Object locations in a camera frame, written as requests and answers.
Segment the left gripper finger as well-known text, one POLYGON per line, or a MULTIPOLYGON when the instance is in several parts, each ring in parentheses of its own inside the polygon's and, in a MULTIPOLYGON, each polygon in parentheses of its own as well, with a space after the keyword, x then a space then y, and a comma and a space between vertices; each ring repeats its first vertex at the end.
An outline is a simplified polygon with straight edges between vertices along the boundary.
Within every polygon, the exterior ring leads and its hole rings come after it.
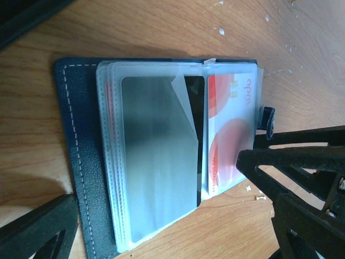
POLYGON ((1 258, 69 258, 77 228, 76 200, 61 195, 1 227, 1 258))

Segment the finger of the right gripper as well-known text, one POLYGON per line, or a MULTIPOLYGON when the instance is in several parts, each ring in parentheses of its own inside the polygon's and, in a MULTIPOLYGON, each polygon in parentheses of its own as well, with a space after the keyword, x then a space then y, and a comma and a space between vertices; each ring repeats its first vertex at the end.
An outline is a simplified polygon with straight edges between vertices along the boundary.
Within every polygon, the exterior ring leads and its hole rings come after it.
POLYGON ((327 143, 329 146, 344 146, 344 126, 274 133, 269 140, 264 134, 256 135, 253 148, 303 143, 327 143))
POLYGON ((271 258, 344 258, 344 147, 241 151, 237 169, 272 201, 279 248, 271 258), (272 166, 324 202, 307 203, 262 170, 272 166))

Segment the blue leather card holder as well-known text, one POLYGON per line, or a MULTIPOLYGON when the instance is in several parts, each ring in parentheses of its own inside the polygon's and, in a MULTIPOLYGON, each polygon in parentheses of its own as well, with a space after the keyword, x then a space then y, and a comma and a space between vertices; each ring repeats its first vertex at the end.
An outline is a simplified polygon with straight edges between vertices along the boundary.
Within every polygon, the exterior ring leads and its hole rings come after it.
POLYGON ((54 65, 61 117, 88 258, 114 258, 150 240, 195 211, 208 193, 208 78, 213 74, 256 74, 256 130, 273 134, 274 109, 263 107, 264 71, 252 59, 62 58, 54 65), (202 166, 197 175, 199 203, 192 212, 143 241, 131 239, 127 197, 122 86, 126 77, 204 78, 202 166), (114 172, 105 82, 112 89, 116 172, 114 172))

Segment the red white credit card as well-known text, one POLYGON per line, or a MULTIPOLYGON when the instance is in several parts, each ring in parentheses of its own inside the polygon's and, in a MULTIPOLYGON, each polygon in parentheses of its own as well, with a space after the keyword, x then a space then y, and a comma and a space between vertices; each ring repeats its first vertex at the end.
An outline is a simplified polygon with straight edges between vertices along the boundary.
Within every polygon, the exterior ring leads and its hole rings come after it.
POLYGON ((108 121, 109 121, 109 138, 111 142, 111 150, 112 150, 112 159, 113 159, 113 167, 114 172, 116 172, 116 152, 115 152, 115 135, 113 129, 113 122, 114 122, 114 115, 113 115, 113 106, 112 106, 112 89, 110 87, 110 80, 106 79, 105 82, 105 90, 106 90, 106 99, 107 99, 107 112, 108 112, 108 121))

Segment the black credit card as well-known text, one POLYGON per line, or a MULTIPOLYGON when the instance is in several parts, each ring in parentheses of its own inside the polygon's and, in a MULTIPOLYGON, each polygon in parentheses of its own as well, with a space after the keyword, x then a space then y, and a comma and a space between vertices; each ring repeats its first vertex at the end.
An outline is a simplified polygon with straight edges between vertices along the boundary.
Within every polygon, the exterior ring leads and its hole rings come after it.
POLYGON ((197 208, 204 78, 126 77, 122 83, 132 242, 197 208))

